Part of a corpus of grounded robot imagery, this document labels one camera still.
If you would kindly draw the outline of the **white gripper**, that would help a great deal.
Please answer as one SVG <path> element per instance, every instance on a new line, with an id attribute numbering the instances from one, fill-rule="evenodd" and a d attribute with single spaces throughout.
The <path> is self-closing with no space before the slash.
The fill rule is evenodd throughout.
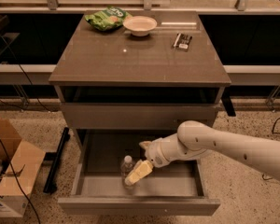
<path id="1" fill-rule="evenodd" d="M 145 150 L 147 160 L 138 161 L 129 172 L 124 179 L 127 186 L 132 186 L 149 175 L 153 166 L 161 168 L 169 165 L 172 161 L 187 161 L 190 158 L 189 150 L 178 140 L 176 133 L 152 142 L 142 141 L 139 146 Z"/>

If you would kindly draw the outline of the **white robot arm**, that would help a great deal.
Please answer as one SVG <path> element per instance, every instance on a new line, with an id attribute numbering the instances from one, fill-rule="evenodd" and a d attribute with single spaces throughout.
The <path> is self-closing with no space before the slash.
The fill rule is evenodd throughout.
<path id="1" fill-rule="evenodd" d="M 280 141 L 238 133 L 222 132 L 198 121 L 188 120 L 176 133 L 153 141 L 143 141 L 145 159 L 139 161 L 124 179 L 133 185 L 154 168 L 172 161 L 196 160 L 213 150 L 280 181 Z"/>

